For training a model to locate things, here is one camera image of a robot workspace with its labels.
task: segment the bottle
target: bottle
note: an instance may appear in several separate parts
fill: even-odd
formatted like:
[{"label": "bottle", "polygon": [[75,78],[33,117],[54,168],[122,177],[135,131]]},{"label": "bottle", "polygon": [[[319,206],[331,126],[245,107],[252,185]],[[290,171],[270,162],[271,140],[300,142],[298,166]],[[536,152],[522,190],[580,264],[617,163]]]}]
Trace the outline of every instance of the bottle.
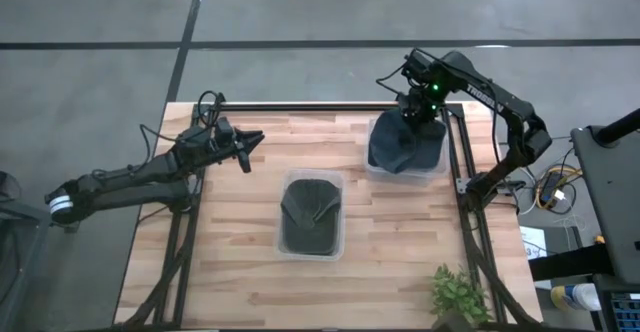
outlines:
[{"label": "bottle", "polygon": [[600,300],[593,283],[556,286],[551,289],[553,304],[563,311],[600,311]]}]

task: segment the clear plastic container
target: clear plastic container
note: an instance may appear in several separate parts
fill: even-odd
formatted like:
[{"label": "clear plastic container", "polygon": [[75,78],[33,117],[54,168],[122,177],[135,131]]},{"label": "clear plastic container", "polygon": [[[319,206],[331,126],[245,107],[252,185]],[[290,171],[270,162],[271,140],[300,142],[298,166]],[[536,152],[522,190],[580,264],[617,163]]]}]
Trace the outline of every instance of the clear plastic container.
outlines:
[{"label": "clear plastic container", "polygon": [[369,121],[369,132],[367,133],[367,141],[364,146],[364,166],[367,170],[367,177],[374,181],[405,183],[412,185],[427,185],[429,181],[446,177],[449,174],[449,131],[444,135],[442,141],[442,151],[440,152],[440,160],[438,164],[431,169],[412,169],[408,168],[398,174],[385,171],[382,167],[372,166],[369,164],[369,138],[376,125],[377,119]]},{"label": "clear plastic container", "polygon": [[336,247],[331,255],[310,255],[300,254],[289,251],[284,243],[284,219],[282,218],[282,211],[280,212],[280,221],[278,223],[278,231],[276,231],[276,251],[287,259],[307,260],[307,261],[337,261],[342,257],[344,253],[344,241],[345,241],[345,212],[344,212],[344,177],[340,172],[328,171],[328,170],[314,170],[314,169],[294,169],[287,172],[284,176],[284,186],[282,189],[282,195],[287,191],[287,188],[291,183],[302,179],[319,179],[325,180],[333,184],[340,190],[340,210],[337,216],[337,233],[336,233]]}]

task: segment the gray fabric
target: gray fabric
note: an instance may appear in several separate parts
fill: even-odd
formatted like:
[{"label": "gray fabric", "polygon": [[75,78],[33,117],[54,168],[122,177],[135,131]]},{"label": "gray fabric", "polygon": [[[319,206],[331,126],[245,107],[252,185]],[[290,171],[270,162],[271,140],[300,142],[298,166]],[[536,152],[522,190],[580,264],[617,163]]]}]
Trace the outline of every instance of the gray fabric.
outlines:
[{"label": "gray fabric", "polygon": [[280,204],[286,249],[320,256],[335,253],[341,203],[340,189],[331,182],[304,179],[291,183]]},{"label": "gray fabric", "polygon": [[378,166],[391,173],[407,169],[417,150],[416,137],[402,119],[399,109],[380,114],[369,144]]},{"label": "gray fabric", "polygon": [[375,164],[370,163],[394,174],[408,168],[434,168],[440,161],[446,132],[446,126],[439,121],[423,124],[414,132],[399,109],[385,111],[369,139],[369,152]]}]

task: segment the concrete floor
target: concrete floor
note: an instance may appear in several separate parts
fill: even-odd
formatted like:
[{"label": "concrete floor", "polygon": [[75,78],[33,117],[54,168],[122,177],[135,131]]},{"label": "concrete floor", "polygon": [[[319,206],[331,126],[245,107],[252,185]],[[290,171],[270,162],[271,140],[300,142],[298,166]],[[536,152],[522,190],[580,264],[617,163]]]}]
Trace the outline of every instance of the concrete floor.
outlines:
[{"label": "concrete floor", "polygon": [[[178,42],[190,3],[0,0],[0,43]],[[640,38],[639,8],[640,0],[202,0],[193,39]],[[640,47],[461,50],[479,71],[532,102],[559,138],[532,166],[536,173],[570,148],[562,137],[572,127],[606,123],[640,104]],[[398,66],[407,51],[191,51],[177,100],[194,101],[205,89],[236,101],[390,100],[374,79]],[[25,201],[44,207],[42,196],[67,179],[142,160],[137,125],[159,124],[176,55],[1,51],[0,170],[20,180]],[[504,126],[498,131],[504,140]],[[577,164],[573,156],[568,161]],[[598,225],[584,185],[577,187],[575,212],[584,226],[581,237],[590,243]],[[530,197],[521,200],[528,207]],[[16,330],[108,326],[136,210],[96,214],[75,235],[51,229]],[[521,222],[562,223],[538,210]]]}]

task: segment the wooden tabletop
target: wooden tabletop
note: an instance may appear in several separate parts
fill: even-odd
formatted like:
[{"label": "wooden tabletop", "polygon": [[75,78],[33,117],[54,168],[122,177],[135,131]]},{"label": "wooden tabletop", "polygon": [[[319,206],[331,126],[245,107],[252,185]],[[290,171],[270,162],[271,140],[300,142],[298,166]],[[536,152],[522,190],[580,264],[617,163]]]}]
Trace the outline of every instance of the wooden tabletop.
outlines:
[{"label": "wooden tabletop", "polygon": [[[495,164],[489,111],[463,105],[476,168],[489,170]],[[161,133],[176,136],[188,127],[192,106],[169,104]],[[367,179],[366,131],[379,112],[223,115],[266,138],[251,154],[250,174],[233,160],[207,170],[182,327],[430,328],[436,268],[466,265],[451,174],[423,187]],[[459,146],[459,136],[453,138]],[[159,141],[157,153],[170,146]],[[339,171],[346,181],[346,244],[337,262],[288,261],[276,253],[283,176],[294,168]],[[141,216],[157,208],[146,205]],[[491,205],[486,214],[499,275],[541,320],[513,208]],[[157,282],[169,226],[169,212],[138,226],[116,322],[131,316]]]}]

